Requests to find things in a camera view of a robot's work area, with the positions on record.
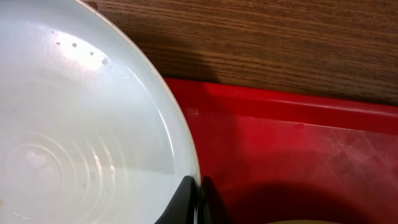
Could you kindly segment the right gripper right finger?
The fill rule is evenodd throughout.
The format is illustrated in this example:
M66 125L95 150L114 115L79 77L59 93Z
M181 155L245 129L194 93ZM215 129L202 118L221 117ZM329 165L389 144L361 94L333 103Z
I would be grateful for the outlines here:
M199 224L232 224L232 219L210 177L204 176L201 183L198 205Z

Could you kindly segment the light blue plate top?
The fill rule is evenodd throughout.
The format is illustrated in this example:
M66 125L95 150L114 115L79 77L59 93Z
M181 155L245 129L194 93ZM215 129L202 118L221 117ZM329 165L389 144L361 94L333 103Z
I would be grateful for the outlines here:
M1 2L1 222L155 223L200 168L170 88L83 1Z

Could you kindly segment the red plastic tray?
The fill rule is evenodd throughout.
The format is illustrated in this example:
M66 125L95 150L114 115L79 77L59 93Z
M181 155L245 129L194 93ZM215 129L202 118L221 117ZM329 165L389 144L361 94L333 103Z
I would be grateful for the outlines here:
M397 108L167 79L232 223L397 222Z

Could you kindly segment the white plate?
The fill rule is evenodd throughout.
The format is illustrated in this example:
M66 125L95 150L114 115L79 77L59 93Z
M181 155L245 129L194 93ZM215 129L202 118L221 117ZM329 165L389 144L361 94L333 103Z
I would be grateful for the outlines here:
M321 220L284 220L279 222L270 222L266 224L340 224Z

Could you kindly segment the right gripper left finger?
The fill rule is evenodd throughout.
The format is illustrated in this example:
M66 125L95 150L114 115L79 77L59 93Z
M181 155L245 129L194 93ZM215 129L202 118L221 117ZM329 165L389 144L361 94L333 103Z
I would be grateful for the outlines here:
M185 176L155 224L194 224L197 205L197 185L193 177Z

